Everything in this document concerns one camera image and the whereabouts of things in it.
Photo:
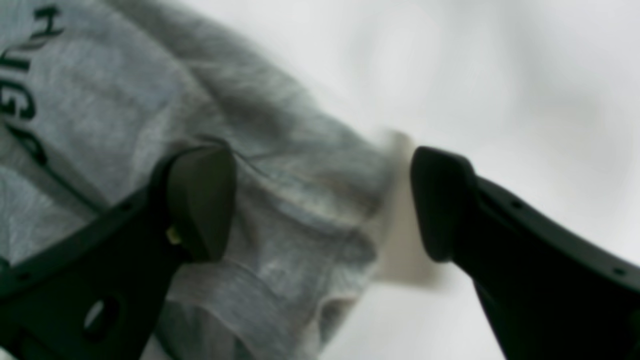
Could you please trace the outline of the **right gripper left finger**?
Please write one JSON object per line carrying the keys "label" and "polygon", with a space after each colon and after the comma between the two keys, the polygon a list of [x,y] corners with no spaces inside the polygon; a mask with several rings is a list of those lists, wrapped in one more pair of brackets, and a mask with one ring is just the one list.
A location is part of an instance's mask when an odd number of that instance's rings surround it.
{"label": "right gripper left finger", "polygon": [[137,360],[182,264],[218,262],[234,212],[226,144],[164,158],[149,184],[1,273],[1,349],[16,360]]}

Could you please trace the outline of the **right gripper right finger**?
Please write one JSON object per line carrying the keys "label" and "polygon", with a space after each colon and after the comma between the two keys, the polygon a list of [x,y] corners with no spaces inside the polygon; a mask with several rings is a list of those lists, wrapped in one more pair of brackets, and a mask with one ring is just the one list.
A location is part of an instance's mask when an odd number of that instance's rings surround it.
{"label": "right gripper right finger", "polygon": [[419,146],[410,183],[423,248],[473,282],[508,360],[637,360],[640,270],[476,175],[461,155]]}

